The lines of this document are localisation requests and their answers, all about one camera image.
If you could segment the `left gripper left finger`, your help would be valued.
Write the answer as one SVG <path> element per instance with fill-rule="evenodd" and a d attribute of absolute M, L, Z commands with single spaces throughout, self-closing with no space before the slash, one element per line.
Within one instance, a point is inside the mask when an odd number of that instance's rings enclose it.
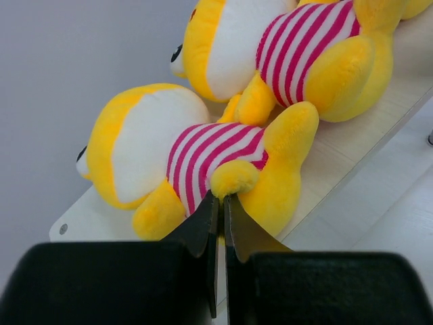
<path fill-rule="evenodd" d="M 1 295 L 2 324 L 210 324 L 219 202 L 159 241 L 38 244 Z"/>

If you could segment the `yellow plush toy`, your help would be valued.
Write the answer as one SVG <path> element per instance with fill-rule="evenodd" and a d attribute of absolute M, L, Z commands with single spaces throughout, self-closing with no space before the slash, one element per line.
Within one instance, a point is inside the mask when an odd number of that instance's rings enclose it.
<path fill-rule="evenodd" d="M 298 205 L 301 167 L 317 128 L 301 102 L 266 127 L 212 122 L 190 89 L 156 83 L 113 97 L 76 160 L 108 204 L 133 212 L 143 240 L 160 240 L 195 213 L 207 193 L 237 194 L 244 210 L 278 235 Z"/>
<path fill-rule="evenodd" d="M 303 101 L 328 122 L 352 119 L 386 90 L 406 1 L 199 1 L 170 59 L 224 121 L 265 123 Z"/>
<path fill-rule="evenodd" d="M 432 5 L 432 0 L 408 0 L 401 20 L 409 20 L 416 17 L 424 12 L 430 5 Z"/>

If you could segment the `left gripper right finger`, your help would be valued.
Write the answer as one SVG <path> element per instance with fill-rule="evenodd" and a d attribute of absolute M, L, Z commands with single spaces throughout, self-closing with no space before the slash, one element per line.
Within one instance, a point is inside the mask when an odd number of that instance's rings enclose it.
<path fill-rule="evenodd" d="M 414 268 L 386 252 L 292 251 L 224 201 L 230 324 L 431 324 Z"/>

